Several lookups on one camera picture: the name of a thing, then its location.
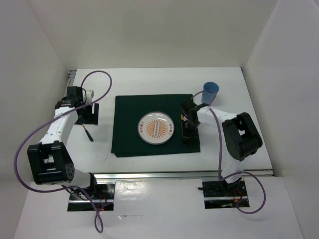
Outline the gold fork dark handle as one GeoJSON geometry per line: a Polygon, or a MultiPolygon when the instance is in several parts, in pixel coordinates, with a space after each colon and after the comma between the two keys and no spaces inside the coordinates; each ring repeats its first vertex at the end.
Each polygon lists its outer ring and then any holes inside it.
{"type": "Polygon", "coordinates": [[[86,128],[84,125],[82,125],[82,127],[84,128],[84,131],[85,131],[87,137],[89,138],[89,140],[90,140],[91,142],[93,142],[94,140],[93,140],[91,134],[89,133],[89,131],[87,130],[87,128],[86,128]]]}

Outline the white plate orange sunburst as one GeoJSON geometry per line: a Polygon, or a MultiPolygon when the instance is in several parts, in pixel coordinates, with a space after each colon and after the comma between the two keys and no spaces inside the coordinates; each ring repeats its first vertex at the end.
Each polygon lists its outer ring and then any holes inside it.
{"type": "Polygon", "coordinates": [[[137,129],[139,137],[144,142],[160,145],[172,138],[175,125],[169,115],[162,112],[150,112],[141,117],[137,129]]]}

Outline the dark green cloth placemat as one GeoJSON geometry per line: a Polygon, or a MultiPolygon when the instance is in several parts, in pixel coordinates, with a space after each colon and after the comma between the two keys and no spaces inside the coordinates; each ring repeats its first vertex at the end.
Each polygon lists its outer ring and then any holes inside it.
{"type": "Polygon", "coordinates": [[[111,152],[117,157],[200,152],[182,142],[181,104],[191,94],[116,96],[111,152]]]}

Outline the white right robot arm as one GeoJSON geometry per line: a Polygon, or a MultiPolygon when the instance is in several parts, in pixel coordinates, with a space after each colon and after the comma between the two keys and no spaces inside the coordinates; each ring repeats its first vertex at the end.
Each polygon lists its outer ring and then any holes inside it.
{"type": "Polygon", "coordinates": [[[181,104],[182,144],[199,142],[198,127],[207,124],[217,128],[219,137],[219,165],[217,189],[229,195],[245,170],[246,158],[254,155],[263,142],[251,118],[246,113],[233,114],[212,108],[206,103],[195,104],[188,99],[181,104]]]}

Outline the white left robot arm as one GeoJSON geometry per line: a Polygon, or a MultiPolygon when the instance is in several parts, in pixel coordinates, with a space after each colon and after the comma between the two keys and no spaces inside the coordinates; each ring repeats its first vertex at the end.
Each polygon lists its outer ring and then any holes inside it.
{"type": "Polygon", "coordinates": [[[99,186],[92,173],[75,168],[66,144],[75,124],[98,123],[99,104],[92,103],[94,92],[81,87],[67,87],[67,95],[55,105],[55,122],[45,136],[27,149],[32,175],[36,184],[79,186],[88,199],[95,198],[99,186]]]}

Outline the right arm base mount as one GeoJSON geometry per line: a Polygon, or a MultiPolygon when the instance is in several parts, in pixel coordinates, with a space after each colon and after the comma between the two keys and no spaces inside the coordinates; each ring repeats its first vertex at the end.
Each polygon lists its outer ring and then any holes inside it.
{"type": "Polygon", "coordinates": [[[203,192],[205,209],[226,209],[250,207],[246,185],[243,180],[237,181],[230,186],[226,182],[206,181],[198,190],[203,192]]]}

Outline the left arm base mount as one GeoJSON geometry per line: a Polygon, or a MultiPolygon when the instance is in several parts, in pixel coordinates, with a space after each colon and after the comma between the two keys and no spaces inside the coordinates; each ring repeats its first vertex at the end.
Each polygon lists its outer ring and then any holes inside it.
{"type": "Polygon", "coordinates": [[[68,188],[66,183],[61,187],[69,193],[68,212],[87,212],[94,211],[90,202],[92,200],[97,210],[113,211],[115,197],[115,183],[98,184],[93,174],[90,176],[90,185],[83,190],[88,194],[86,196],[80,189],[75,187],[68,188]]]}

